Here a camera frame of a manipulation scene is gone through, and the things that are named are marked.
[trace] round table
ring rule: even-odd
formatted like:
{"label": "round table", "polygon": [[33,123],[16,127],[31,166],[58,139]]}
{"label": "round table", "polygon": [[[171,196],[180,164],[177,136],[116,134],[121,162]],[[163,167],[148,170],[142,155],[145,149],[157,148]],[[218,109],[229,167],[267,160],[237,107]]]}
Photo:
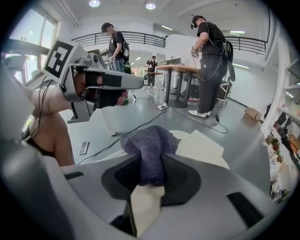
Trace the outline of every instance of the round table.
{"label": "round table", "polygon": [[[199,74],[200,70],[195,67],[188,67],[188,66],[184,66],[184,65],[172,65],[172,64],[158,66],[158,67],[156,67],[156,69],[161,70],[161,71],[168,71],[168,78],[167,78],[168,82],[167,82],[167,89],[166,89],[166,95],[165,95],[165,103],[171,107],[186,108],[188,106],[187,105],[188,93],[189,93],[189,88],[190,88],[190,85],[192,82],[192,76],[195,73]],[[178,92],[177,92],[175,100],[169,100],[172,71],[176,71],[176,72],[180,73]],[[181,84],[182,84],[183,73],[188,74],[188,82],[187,82],[186,94],[185,94],[184,100],[182,102],[182,101],[179,101],[179,97],[180,97],[180,89],[181,89]]]}

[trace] purple cloth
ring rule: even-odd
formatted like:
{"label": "purple cloth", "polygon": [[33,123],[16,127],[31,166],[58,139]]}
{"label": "purple cloth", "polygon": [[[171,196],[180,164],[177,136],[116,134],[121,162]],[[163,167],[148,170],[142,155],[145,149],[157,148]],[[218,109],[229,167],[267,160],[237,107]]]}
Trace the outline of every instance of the purple cloth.
{"label": "purple cloth", "polygon": [[122,149],[128,154],[142,155],[140,185],[164,185],[164,168],[161,153],[175,153],[180,140],[160,126],[151,126],[133,132],[121,139]]}

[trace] black metal railing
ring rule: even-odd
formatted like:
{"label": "black metal railing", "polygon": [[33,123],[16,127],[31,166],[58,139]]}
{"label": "black metal railing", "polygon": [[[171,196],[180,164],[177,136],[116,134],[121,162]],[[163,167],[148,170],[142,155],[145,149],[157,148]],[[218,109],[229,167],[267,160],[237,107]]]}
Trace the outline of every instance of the black metal railing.
{"label": "black metal railing", "polygon": [[[157,37],[155,35],[150,35],[147,33],[140,32],[128,32],[122,31],[124,39],[127,43],[140,43],[140,44],[148,44],[157,47],[165,47],[165,39],[163,37]],[[93,33],[89,35],[85,35],[82,37],[77,37],[72,39],[79,43],[82,47],[97,45],[97,44],[108,44],[111,39],[111,36],[104,36],[100,33]]]}
{"label": "black metal railing", "polygon": [[267,41],[249,37],[226,37],[226,40],[232,43],[234,49],[253,52],[259,55],[265,54],[268,43]]}

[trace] ceiling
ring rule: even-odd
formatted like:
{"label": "ceiling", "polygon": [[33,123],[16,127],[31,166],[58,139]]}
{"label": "ceiling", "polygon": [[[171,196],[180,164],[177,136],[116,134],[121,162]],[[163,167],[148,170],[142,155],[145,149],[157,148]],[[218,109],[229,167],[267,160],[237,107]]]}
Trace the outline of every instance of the ceiling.
{"label": "ceiling", "polygon": [[[130,50],[130,64],[134,62],[132,67],[143,67],[148,60],[150,60],[152,57],[152,52],[148,51],[136,51],[136,50]],[[162,62],[165,60],[164,54],[156,54],[156,61]]]}
{"label": "ceiling", "polygon": [[266,40],[268,10],[256,0],[151,0],[156,9],[147,10],[146,0],[100,0],[99,7],[89,6],[89,0],[64,0],[78,22],[110,15],[143,17],[158,25],[166,25],[189,36],[192,15],[203,15],[221,30],[243,30],[245,37]]}

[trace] glove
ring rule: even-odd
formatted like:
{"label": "glove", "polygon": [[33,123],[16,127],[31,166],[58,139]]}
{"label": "glove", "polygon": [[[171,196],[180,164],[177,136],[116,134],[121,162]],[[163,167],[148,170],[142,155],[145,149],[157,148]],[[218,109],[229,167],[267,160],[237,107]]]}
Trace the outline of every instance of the glove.
{"label": "glove", "polygon": [[109,60],[110,63],[112,63],[112,62],[114,62],[116,59],[115,59],[114,57],[110,57],[110,58],[108,58],[108,60]]}
{"label": "glove", "polygon": [[199,57],[199,52],[198,52],[198,50],[194,49],[194,46],[192,46],[191,55],[192,55],[193,58],[198,58]]}

